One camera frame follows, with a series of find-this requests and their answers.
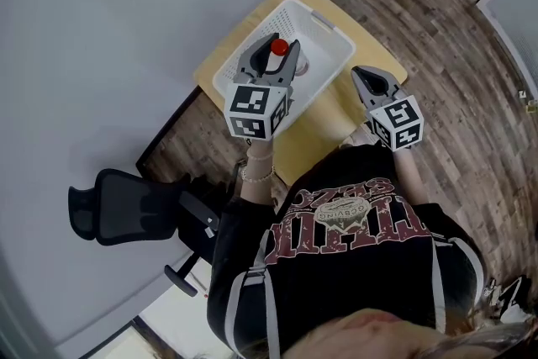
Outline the light wooden table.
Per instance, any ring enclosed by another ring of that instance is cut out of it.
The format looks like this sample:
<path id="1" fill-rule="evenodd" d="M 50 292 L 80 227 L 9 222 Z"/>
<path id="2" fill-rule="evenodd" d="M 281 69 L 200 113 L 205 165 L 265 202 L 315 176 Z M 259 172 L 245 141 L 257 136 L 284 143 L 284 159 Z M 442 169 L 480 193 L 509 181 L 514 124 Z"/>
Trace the light wooden table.
<path id="1" fill-rule="evenodd" d="M 255 27 L 284 0 L 264 0 L 225 36 L 198 66 L 193 79 L 220 109 L 224 98 L 214 88 L 213 77 Z M 365 120 L 364 108 L 351 78 L 353 66 L 374 66 L 391 72 L 398 82 L 408 77 L 393 55 L 344 10 L 330 0 L 299 0 L 318 11 L 351 37 L 356 52 L 342 72 L 320 93 L 298 119 L 274 140 L 276 174 L 293 183 L 352 134 Z"/>

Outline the person's left forearm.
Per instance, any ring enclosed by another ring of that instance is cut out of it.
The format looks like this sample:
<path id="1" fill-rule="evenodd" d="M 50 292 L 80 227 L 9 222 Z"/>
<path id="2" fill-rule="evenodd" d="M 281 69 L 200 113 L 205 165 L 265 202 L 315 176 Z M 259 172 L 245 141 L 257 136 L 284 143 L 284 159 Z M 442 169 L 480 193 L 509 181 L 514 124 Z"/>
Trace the person's left forearm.
<path id="1" fill-rule="evenodd" d="M 260 205 L 272 206 L 273 141 L 253 140 L 242 172 L 240 197 Z"/>

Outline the white plastic basket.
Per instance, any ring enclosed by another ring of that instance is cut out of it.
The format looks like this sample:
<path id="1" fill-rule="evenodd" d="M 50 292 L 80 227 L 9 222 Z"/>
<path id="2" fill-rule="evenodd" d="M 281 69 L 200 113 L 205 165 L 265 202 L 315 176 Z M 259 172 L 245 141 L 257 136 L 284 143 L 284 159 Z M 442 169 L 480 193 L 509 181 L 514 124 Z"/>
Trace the white plastic basket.
<path id="1" fill-rule="evenodd" d="M 293 122 L 342 71 L 356 51 L 355 43 L 322 15 L 299 0 L 284 0 L 241 42 L 213 77 L 213 85 L 224 98 L 228 85 L 237 72 L 240 55 L 256 40 L 272 33 L 288 43 L 298 40 L 309 69 L 294 76 L 291 114 Z M 275 72 L 261 78 L 275 83 Z"/>

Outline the black printed t-shirt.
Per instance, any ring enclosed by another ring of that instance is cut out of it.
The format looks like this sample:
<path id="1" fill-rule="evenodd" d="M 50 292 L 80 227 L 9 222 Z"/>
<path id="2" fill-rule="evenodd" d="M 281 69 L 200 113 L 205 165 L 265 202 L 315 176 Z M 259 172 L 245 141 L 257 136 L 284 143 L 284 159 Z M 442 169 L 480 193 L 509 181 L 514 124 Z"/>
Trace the black printed t-shirt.
<path id="1" fill-rule="evenodd" d="M 235 351 L 282 350 L 361 309 L 449 329 L 486 278 L 474 240 L 436 203 L 412 204 L 381 145 L 338 150 L 279 210 L 233 198 L 216 237 L 208 322 Z"/>

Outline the red-capped clear bottle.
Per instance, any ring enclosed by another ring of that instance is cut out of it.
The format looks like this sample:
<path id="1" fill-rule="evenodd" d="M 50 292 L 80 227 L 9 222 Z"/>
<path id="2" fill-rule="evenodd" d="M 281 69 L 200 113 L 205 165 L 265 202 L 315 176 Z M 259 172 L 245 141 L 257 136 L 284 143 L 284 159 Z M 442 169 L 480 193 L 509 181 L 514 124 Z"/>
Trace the red-capped clear bottle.
<path id="1" fill-rule="evenodd" d="M 276 39 L 271 43 L 271 54 L 269 55 L 266 73 L 270 71 L 276 71 L 284 60 L 285 55 L 289 52 L 289 43 L 285 39 Z M 297 59 L 295 76 L 300 77 L 307 73 L 309 69 L 309 60 L 304 54 L 303 50 L 300 50 Z"/>

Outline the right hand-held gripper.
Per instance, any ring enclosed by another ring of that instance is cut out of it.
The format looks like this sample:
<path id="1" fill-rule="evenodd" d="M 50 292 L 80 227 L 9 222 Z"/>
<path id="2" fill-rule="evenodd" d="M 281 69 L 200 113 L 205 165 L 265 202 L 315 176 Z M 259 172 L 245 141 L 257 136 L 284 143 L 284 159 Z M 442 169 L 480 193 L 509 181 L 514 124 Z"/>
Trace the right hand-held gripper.
<path id="1" fill-rule="evenodd" d="M 372 132 L 390 150 L 422 140 L 422 113 L 414 96 L 399 90 L 393 74 L 374 66 L 354 66 L 351 78 L 367 109 Z"/>

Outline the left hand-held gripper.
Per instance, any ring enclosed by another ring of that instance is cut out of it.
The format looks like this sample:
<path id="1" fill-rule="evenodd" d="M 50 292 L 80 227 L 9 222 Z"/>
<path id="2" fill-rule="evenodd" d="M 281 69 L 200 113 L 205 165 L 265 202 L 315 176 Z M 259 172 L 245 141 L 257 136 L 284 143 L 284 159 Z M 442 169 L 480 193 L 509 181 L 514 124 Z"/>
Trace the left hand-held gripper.
<path id="1" fill-rule="evenodd" d="M 224 117 L 233 137 L 271 140 L 293 123 L 291 82 L 301 50 L 299 41 L 289 43 L 289 52 L 275 71 L 275 83 L 258 79 L 266 71 L 272 42 L 277 39 L 278 33 L 264 36 L 240 55 L 224 105 Z"/>

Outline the person's right forearm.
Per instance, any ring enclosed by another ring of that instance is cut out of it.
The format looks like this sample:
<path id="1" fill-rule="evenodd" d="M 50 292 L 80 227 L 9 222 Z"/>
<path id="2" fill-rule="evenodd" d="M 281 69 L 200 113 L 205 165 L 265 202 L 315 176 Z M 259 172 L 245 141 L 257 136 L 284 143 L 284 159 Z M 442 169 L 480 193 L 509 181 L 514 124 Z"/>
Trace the person's right forearm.
<path id="1" fill-rule="evenodd" d="M 406 200 L 411 205 L 427 204 L 429 202 L 425 185 L 410 149 L 402 149 L 393 153 L 395 170 L 399 184 Z"/>

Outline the glass partition wall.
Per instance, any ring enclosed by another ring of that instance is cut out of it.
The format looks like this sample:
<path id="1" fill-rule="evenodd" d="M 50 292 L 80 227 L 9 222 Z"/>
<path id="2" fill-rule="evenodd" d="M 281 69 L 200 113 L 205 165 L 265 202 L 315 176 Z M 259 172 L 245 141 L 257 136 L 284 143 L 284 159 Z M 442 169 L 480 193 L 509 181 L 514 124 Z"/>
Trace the glass partition wall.
<path id="1" fill-rule="evenodd" d="M 534 99 L 538 99 L 538 0 L 478 0 L 513 57 Z"/>

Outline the white desk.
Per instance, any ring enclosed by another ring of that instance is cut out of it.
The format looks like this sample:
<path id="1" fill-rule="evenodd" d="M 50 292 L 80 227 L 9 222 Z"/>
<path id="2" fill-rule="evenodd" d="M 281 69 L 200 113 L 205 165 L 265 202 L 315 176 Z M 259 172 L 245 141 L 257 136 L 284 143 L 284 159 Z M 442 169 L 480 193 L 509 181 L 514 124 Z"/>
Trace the white desk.
<path id="1" fill-rule="evenodd" d="M 162 293 L 140 312 L 142 320 L 184 359 L 229 359 L 231 350 L 207 321 L 209 264 L 200 260 L 187 275 L 187 281 L 197 289 L 194 297 L 173 285 L 163 270 L 156 281 Z"/>

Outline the black mesh office chair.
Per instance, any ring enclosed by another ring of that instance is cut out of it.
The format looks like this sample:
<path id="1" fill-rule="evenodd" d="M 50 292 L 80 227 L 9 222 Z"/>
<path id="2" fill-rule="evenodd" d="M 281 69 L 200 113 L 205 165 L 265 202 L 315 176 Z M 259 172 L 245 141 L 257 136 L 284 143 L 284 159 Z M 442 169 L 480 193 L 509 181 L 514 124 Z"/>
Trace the black mesh office chair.
<path id="1" fill-rule="evenodd" d="M 235 192 L 230 183 L 211 183 L 186 174 L 170 183 L 153 182 L 115 169 L 101 170 L 94 187 L 68 191 L 69 220 L 84 240 L 111 246 L 136 241 L 179 240 L 193 253 L 178 270 L 165 275 L 190 297 L 198 290 L 187 275 L 199 259 L 211 263 L 224 206 Z"/>

